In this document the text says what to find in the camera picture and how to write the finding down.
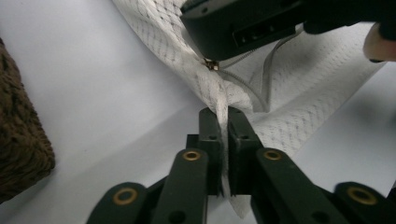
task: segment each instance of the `black bracket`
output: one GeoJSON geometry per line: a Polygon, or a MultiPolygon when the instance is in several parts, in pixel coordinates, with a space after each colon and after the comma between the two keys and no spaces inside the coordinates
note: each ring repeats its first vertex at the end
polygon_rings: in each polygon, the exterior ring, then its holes
{"type": "MultiPolygon", "coordinates": [[[[110,189],[88,224],[203,224],[207,195],[221,194],[223,147],[216,115],[200,112],[169,176],[148,189],[123,183],[110,189]]],[[[396,204],[374,189],[348,182],[330,193],[315,186],[284,152],[265,148],[245,114],[229,108],[232,195],[251,195],[259,224],[395,224],[396,204]]]]}

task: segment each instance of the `wicker basket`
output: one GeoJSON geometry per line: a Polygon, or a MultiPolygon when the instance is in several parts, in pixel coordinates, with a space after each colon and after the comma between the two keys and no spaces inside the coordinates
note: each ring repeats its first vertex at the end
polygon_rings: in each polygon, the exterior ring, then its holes
{"type": "Polygon", "coordinates": [[[0,39],[0,203],[49,175],[54,165],[50,141],[0,39]]]}

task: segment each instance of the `white net fabric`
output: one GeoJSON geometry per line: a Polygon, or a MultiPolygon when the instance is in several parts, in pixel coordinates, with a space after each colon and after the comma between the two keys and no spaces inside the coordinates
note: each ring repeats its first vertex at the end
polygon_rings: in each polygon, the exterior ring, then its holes
{"type": "MultiPolygon", "coordinates": [[[[266,147],[290,156],[383,65],[363,57],[370,25],[358,24],[324,35],[301,33],[272,52],[275,44],[209,71],[183,37],[179,9],[185,0],[113,1],[145,45],[217,114],[223,140],[230,105],[247,113],[266,147]]],[[[232,204],[241,217],[246,213],[246,202],[232,199],[232,204]]]]}

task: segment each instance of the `white table surface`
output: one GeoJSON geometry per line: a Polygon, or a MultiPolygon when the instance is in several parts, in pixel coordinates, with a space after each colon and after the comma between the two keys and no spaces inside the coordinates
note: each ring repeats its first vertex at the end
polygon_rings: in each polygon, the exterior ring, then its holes
{"type": "MultiPolygon", "coordinates": [[[[52,142],[51,176],[0,205],[0,223],[85,223],[121,182],[167,175],[205,105],[140,42],[110,0],[2,0],[0,36],[52,142]]],[[[355,94],[294,160],[332,190],[357,181],[386,195],[396,179],[396,65],[355,94]]],[[[222,199],[208,222],[240,220],[222,199]]]]}

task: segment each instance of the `brass screw insert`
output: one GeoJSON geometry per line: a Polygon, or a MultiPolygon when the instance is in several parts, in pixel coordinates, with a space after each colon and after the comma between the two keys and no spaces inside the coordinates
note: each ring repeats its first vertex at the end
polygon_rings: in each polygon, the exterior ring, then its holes
{"type": "Polygon", "coordinates": [[[132,203],[137,198],[137,191],[131,188],[124,188],[120,189],[116,194],[113,196],[113,202],[116,205],[126,205],[132,203]],[[122,194],[128,193],[128,197],[121,197],[122,194]]]}

